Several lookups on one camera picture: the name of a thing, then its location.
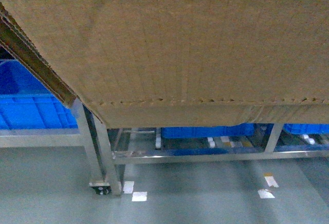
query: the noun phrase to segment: metal table frame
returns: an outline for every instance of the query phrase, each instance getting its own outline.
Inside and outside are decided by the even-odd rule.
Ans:
[[[79,129],[0,130],[0,147],[83,146],[90,165],[89,186],[94,188],[111,187],[113,195],[121,194],[123,174],[120,176],[119,169],[120,165],[125,164],[329,156],[329,144],[276,147],[283,124],[274,125],[268,140],[265,141],[265,147],[119,151],[118,147],[122,142],[120,137],[125,134],[123,129],[118,130],[110,141],[106,127],[81,102],[75,102],[72,113],[77,118]],[[156,136],[156,132],[154,134],[154,142],[156,142],[156,139],[159,140],[159,136]]]
[[[111,149],[111,142],[107,135],[106,127],[96,118],[95,127],[98,133],[98,141],[101,156],[106,158],[107,182],[116,187],[119,181],[116,167],[121,164],[144,164],[144,163],[173,163],[173,162],[210,162],[231,160],[261,160],[261,159],[285,159],[285,158],[310,158],[329,157],[329,145],[295,145],[278,146],[277,142],[284,124],[274,124],[271,134],[262,147],[235,147],[235,148],[212,148],[205,150],[189,150],[186,155],[184,150],[154,150],[154,151],[117,151]],[[117,142],[122,134],[118,133]],[[120,191],[112,190],[114,195],[120,195]]]
[[[109,157],[99,154],[90,112],[79,101],[75,102],[72,112],[75,113],[79,129],[0,130],[0,148],[83,146],[90,166],[89,186],[111,184],[113,193],[120,193],[120,185],[111,181],[112,174],[106,174],[113,169],[108,166]]]

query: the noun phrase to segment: stainless steel leg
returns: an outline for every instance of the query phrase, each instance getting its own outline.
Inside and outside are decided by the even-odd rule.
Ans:
[[[101,164],[97,158],[96,149],[90,133],[90,127],[87,121],[88,115],[85,113],[84,107],[80,101],[75,102],[72,113],[73,112],[77,118],[77,124],[81,135],[81,144],[85,148],[90,165],[90,185],[103,183],[104,176],[102,174]]]
[[[94,123],[97,131],[98,146],[102,163],[106,170],[105,182],[109,182],[113,195],[121,194],[121,182],[118,180],[116,166],[114,165],[113,152],[108,139],[106,127],[94,116]]]
[[[273,126],[271,135],[269,136],[266,148],[265,148],[265,152],[266,153],[272,153],[277,145],[279,136],[281,134],[282,128],[283,128],[284,124],[279,124],[276,123]]]

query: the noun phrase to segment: cardboard edge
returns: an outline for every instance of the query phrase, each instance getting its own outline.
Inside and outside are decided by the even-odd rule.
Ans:
[[[72,107],[76,94],[42,58],[2,3],[0,3],[0,45],[22,63],[66,107]]]
[[[242,123],[328,124],[329,105],[218,105],[131,107],[95,110],[114,119],[106,120],[107,128],[233,126]]]

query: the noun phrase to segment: white object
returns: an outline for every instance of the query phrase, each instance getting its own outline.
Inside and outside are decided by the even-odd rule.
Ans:
[[[161,149],[161,128],[156,129],[155,148]]]
[[[315,140],[313,138],[306,138],[305,141],[311,145],[315,144]]]
[[[148,199],[148,192],[134,192],[132,202],[145,202]]]
[[[221,141],[223,143],[228,143],[228,142],[230,142],[230,138],[229,137],[221,137]]]
[[[274,179],[273,176],[265,176],[265,180],[269,187],[271,187],[271,186],[275,187],[275,188],[279,187],[278,183],[276,182],[276,180]]]
[[[305,140],[309,138],[308,134],[303,134],[303,135],[300,135],[300,136],[301,136],[302,139],[305,139]]]
[[[210,148],[215,148],[216,147],[216,144],[215,144],[215,141],[214,141],[213,138],[209,137],[209,138],[207,138],[207,140],[208,140],[208,144],[209,144]]]
[[[262,199],[275,198],[268,189],[260,189],[260,190],[258,190],[258,194],[259,194],[259,197]]]
[[[123,193],[124,194],[132,194],[134,191],[134,181],[125,181],[123,186]]]

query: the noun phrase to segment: floor marking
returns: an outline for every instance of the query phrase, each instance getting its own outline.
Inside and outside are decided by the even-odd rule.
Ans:
[[[132,202],[145,202],[148,199],[148,192],[134,192]]]
[[[123,186],[123,193],[124,194],[132,194],[134,191],[134,181],[125,181]]]
[[[268,184],[269,187],[275,187],[275,188],[278,188],[279,185],[278,183],[276,182],[276,180],[274,179],[273,177],[273,174],[272,173],[265,173],[264,174],[264,178]]]
[[[268,189],[260,189],[260,190],[258,190],[258,194],[259,194],[259,197],[262,198],[262,199],[275,198],[273,196],[273,194],[271,193],[271,191],[268,190]]]

